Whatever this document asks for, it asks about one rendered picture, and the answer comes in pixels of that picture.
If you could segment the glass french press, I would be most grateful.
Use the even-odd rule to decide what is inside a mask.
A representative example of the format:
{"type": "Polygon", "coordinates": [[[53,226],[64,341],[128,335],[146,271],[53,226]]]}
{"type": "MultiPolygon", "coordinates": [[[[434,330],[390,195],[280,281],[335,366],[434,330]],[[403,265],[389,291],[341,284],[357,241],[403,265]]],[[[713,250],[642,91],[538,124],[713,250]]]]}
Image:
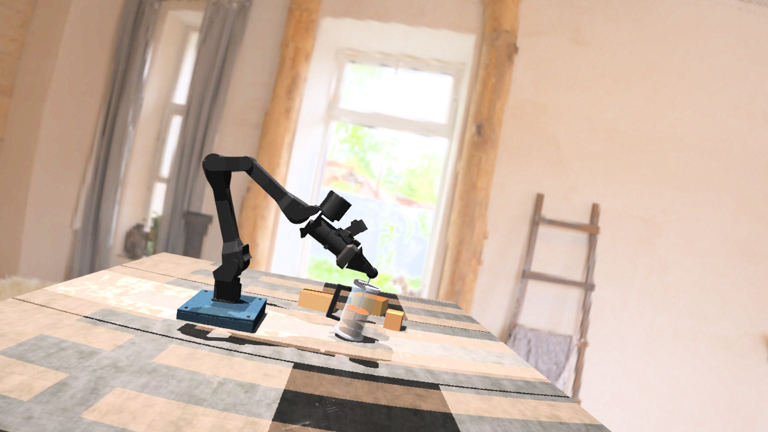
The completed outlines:
{"type": "Polygon", "coordinates": [[[375,304],[377,295],[380,293],[379,287],[369,283],[370,279],[377,277],[378,274],[376,268],[372,267],[372,269],[375,271],[375,274],[367,274],[368,282],[354,279],[352,288],[338,284],[334,297],[332,297],[330,306],[328,307],[328,312],[326,313],[326,317],[332,318],[338,322],[338,324],[334,326],[334,331],[337,332],[338,335],[350,339],[351,341],[363,340],[362,334],[367,326],[368,317],[375,304]],[[342,292],[342,289],[350,292],[350,294],[344,307],[344,311],[342,312],[342,316],[338,317],[333,315],[332,312],[334,311],[334,307],[337,304],[337,299],[340,292],[342,292]]]}

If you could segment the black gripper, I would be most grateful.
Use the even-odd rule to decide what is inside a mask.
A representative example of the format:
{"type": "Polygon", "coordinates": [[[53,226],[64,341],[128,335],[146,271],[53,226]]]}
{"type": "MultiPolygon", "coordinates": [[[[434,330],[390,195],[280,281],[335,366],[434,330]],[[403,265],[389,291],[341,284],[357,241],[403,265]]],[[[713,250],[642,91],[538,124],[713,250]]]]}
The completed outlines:
{"type": "Polygon", "coordinates": [[[334,256],[336,256],[337,259],[335,261],[337,262],[337,266],[341,269],[345,267],[365,274],[375,274],[375,271],[372,269],[373,266],[368,262],[367,258],[363,256],[362,246],[358,249],[361,242],[357,239],[354,239],[348,244],[334,227],[334,229],[328,233],[322,244],[325,250],[328,249],[334,256]]]}

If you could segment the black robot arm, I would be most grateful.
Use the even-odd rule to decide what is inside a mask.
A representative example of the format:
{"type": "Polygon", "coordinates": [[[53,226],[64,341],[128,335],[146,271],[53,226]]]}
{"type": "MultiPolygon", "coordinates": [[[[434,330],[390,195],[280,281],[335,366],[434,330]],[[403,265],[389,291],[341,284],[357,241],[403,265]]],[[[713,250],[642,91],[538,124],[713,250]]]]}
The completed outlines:
{"type": "MultiPolygon", "coordinates": [[[[271,174],[261,167],[255,158],[250,156],[225,157],[224,155],[210,154],[204,158],[202,167],[206,179],[213,188],[215,205],[218,212],[223,249],[221,253],[222,265],[214,270],[214,297],[212,301],[235,304],[241,298],[242,271],[248,268],[250,258],[249,244],[243,244],[239,237],[238,225],[230,193],[232,172],[244,170],[261,188],[276,200],[282,213],[293,224],[301,224],[309,220],[319,211],[321,213],[315,220],[309,220],[300,231],[300,238],[309,235],[323,243],[334,225],[328,223],[322,216],[332,223],[339,221],[351,207],[348,200],[344,199],[333,190],[330,190],[322,204],[308,205],[296,195],[286,191],[271,174]]],[[[347,229],[338,229],[343,239],[349,244],[358,233],[365,232],[367,225],[363,220],[353,220],[347,229]]]]}

